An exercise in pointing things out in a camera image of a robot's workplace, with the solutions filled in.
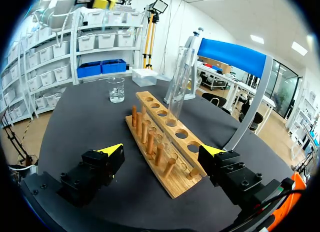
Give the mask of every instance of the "black round table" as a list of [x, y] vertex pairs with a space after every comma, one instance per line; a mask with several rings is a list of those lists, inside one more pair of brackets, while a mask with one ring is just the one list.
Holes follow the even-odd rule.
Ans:
[[[47, 125], [40, 150], [39, 174], [47, 171], [59, 181], [60, 173], [75, 167], [87, 150], [123, 143], [125, 162], [111, 185], [103, 186], [85, 210], [111, 222], [134, 227], [218, 231], [230, 225], [240, 208], [230, 202], [220, 187], [214, 187], [208, 177], [171, 199], [127, 127], [124, 118], [131, 114], [132, 105], [140, 109], [136, 92], [148, 90], [163, 101], [168, 85], [158, 81], [155, 86], [139, 87], [131, 78], [126, 78], [125, 100], [118, 104], [110, 102], [104, 80], [68, 87]], [[199, 96], [184, 102], [180, 120], [202, 142], [217, 148], [228, 142], [240, 124]], [[235, 151], [241, 154], [248, 168], [263, 174], [264, 184], [292, 175], [285, 162], [249, 130]]]

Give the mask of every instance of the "blue storage bin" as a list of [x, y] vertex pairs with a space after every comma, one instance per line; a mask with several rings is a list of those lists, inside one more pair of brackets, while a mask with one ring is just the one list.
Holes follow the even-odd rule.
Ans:
[[102, 61], [102, 73], [117, 73], [126, 71], [126, 62], [122, 59]]
[[76, 69], [76, 72], [78, 73], [78, 78], [99, 75], [101, 73], [101, 61], [83, 63]]

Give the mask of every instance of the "black chair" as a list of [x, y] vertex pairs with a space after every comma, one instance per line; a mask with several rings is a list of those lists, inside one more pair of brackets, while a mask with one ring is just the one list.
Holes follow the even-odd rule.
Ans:
[[[243, 105], [241, 106], [241, 113], [240, 113], [240, 115], [239, 115], [239, 121], [240, 121], [240, 123], [242, 123], [242, 121], [243, 121], [243, 119], [245, 118], [245, 115], [247, 114], [249, 108], [250, 108], [250, 104], [249, 104], [249, 100], [247, 100], [247, 101], [246, 101], [245, 103], [243, 103]], [[264, 118], [264, 117], [263, 117], [260, 113], [256, 112], [256, 113], [255, 113], [255, 116], [254, 116], [254, 119], [253, 119], [253, 122], [252, 122], [252, 124], [250, 125], [250, 128], [249, 128], [249, 129], [250, 129], [251, 131], [256, 131], [257, 128], [258, 128], [258, 125], [259, 125], [260, 123], [262, 123], [262, 121], [264, 120], [263, 118]]]
[[225, 98], [211, 94], [211, 93], [203, 93], [202, 97], [207, 99], [209, 102], [211, 102], [212, 104], [216, 105], [217, 107], [221, 108], [223, 111], [231, 115], [231, 113], [227, 109], [223, 108], [223, 105], [226, 104], [227, 102]]

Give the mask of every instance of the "blue cover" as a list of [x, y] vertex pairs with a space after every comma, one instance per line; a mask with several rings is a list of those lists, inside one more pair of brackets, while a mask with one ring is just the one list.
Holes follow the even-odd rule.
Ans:
[[240, 45], [202, 39], [199, 56], [218, 60], [261, 78], [266, 55]]
[[126, 62], [122, 59], [102, 61], [102, 73], [117, 73], [126, 71]]
[[76, 72], [78, 74], [78, 78], [99, 75], [101, 73], [101, 61], [83, 63], [76, 69]]

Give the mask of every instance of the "glass beaker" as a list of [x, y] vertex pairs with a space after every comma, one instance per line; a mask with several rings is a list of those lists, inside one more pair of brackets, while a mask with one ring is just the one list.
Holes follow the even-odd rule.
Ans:
[[123, 102], [125, 99], [125, 79], [109, 78], [107, 79], [110, 101], [113, 103]]

